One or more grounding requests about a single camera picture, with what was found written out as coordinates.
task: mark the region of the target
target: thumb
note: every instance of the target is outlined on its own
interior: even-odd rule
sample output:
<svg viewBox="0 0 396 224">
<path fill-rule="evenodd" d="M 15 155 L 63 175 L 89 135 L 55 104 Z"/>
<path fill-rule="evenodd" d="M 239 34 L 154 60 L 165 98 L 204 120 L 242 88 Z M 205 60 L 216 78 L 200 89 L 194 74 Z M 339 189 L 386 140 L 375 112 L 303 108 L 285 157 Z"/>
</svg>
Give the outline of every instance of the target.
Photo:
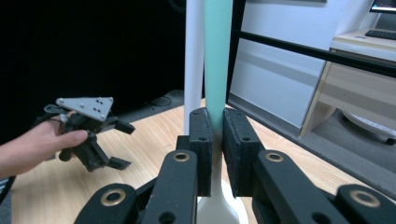
<svg viewBox="0 0 396 224">
<path fill-rule="evenodd" d="M 76 147 L 87 140 L 88 133 L 84 130 L 73 131 L 70 133 L 64 133 L 57 136 L 57 148 L 59 150 L 68 148 L 68 147 Z"/>
</svg>

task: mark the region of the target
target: black plastic part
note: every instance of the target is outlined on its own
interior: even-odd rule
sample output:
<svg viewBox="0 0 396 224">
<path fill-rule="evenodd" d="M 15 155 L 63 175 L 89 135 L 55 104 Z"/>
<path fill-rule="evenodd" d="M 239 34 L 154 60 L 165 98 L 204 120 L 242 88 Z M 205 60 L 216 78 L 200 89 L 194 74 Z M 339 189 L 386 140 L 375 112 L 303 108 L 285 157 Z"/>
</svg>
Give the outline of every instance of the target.
<svg viewBox="0 0 396 224">
<path fill-rule="evenodd" d="M 281 223 L 348 223 L 285 153 L 261 151 L 254 170 Z"/>
<path fill-rule="evenodd" d="M 95 134 L 100 133 L 104 129 L 111 128 L 115 128 L 116 130 L 124 133 L 132 133 L 134 131 L 133 125 L 120 121 L 117 117 L 109 117 L 104 122 L 100 122 L 96 119 L 91 119 L 84 115 L 75 113 L 70 116 L 63 128 L 64 133 L 69 133 L 75 130 L 87 130 L 88 139 L 77 147 L 64 149 L 59 155 L 59 159 L 61 161 L 69 161 L 74 153 L 89 172 L 105 166 L 124 170 L 131 164 L 129 161 L 119 158 L 113 157 L 109 159 L 106 153 L 97 144 L 97 137 Z"/>
<path fill-rule="evenodd" d="M 196 222 L 197 162 L 189 150 L 175 150 L 165 156 L 142 224 Z"/>
<path fill-rule="evenodd" d="M 198 157 L 198 196 L 210 197 L 213 137 L 206 108 L 190 112 L 190 135 L 177 137 L 176 149 L 187 149 Z"/>
<path fill-rule="evenodd" d="M 344 185 L 337 190 L 334 204 L 351 223 L 396 221 L 396 205 L 373 189 L 360 185 Z"/>
<path fill-rule="evenodd" d="M 225 108 L 223 152 L 234 197 L 253 195 L 255 175 L 252 163 L 264 149 L 246 116 L 235 109 Z"/>
<path fill-rule="evenodd" d="M 117 170 L 125 170 L 130 164 L 130 161 L 125 161 L 117 157 L 111 157 L 107 166 Z"/>
<path fill-rule="evenodd" d="M 107 185 L 91 196 L 75 223 L 135 223 L 138 219 L 135 200 L 136 192 L 131 186 Z"/>
<path fill-rule="evenodd" d="M 131 134 L 134 131 L 134 126 L 132 124 L 124 122 L 122 120 L 118 120 L 115 123 L 114 128 L 116 130 L 119 130 L 120 132 L 129 133 L 129 134 Z"/>
</svg>

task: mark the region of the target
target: black metal bracket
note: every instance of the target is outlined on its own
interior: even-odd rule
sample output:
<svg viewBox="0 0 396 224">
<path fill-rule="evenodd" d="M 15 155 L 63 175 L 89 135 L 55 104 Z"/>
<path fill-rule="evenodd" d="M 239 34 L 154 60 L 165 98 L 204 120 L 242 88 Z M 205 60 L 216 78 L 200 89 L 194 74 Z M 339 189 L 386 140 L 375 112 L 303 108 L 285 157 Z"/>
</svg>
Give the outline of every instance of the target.
<svg viewBox="0 0 396 224">
<path fill-rule="evenodd" d="M 63 123 L 63 133 L 75 130 L 86 130 L 88 138 L 77 147 L 66 148 L 59 154 L 61 161 L 69 161 L 75 154 L 89 172 L 105 166 L 123 170 L 131 163 L 120 158 L 109 158 L 97 144 L 96 134 L 103 130 L 116 129 L 123 133 L 131 134 L 134 126 L 108 115 L 113 103 L 112 98 L 59 98 L 56 105 L 47 105 L 47 112 L 43 117 L 37 118 L 36 123 L 60 115 Z M 69 118 L 66 114 L 74 111 Z"/>
</svg>

